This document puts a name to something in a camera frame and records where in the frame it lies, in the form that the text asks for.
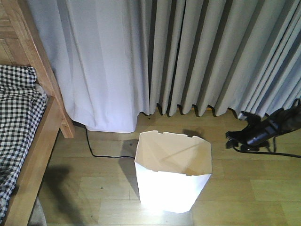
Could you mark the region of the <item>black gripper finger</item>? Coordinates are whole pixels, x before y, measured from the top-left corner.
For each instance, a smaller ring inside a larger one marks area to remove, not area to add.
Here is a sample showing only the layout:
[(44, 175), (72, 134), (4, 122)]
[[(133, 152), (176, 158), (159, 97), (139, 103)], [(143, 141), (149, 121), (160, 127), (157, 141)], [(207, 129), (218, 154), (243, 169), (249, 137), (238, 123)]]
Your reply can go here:
[(237, 141), (235, 139), (230, 139), (226, 143), (226, 148), (236, 148), (236, 147), (239, 147), (239, 145), (240, 145), (239, 141)]
[(228, 139), (243, 139), (244, 133), (243, 131), (228, 131), (225, 136)]

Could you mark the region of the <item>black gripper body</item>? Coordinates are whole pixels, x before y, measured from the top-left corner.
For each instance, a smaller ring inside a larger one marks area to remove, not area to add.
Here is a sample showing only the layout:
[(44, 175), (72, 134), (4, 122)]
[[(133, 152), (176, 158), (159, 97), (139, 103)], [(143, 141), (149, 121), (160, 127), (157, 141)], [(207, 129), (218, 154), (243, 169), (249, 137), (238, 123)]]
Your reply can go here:
[(243, 133), (241, 151), (259, 151), (259, 148), (269, 149), (269, 139), (277, 135), (277, 127), (269, 122), (262, 122)]

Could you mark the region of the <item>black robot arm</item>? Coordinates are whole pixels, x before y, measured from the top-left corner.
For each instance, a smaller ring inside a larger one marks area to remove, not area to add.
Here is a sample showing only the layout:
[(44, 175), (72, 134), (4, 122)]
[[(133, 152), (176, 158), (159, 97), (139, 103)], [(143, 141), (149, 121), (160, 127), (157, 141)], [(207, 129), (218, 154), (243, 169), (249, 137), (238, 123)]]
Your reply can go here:
[(246, 118), (248, 125), (241, 131), (226, 132), (226, 148), (235, 149), (241, 144), (238, 152), (254, 153), (259, 151), (261, 147), (265, 147), (270, 151), (270, 138), (276, 137), (296, 131), (301, 128), (301, 100), (295, 99), (289, 109), (280, 108), (269, 115), (265, 120), (260, 116), (241, 112)]

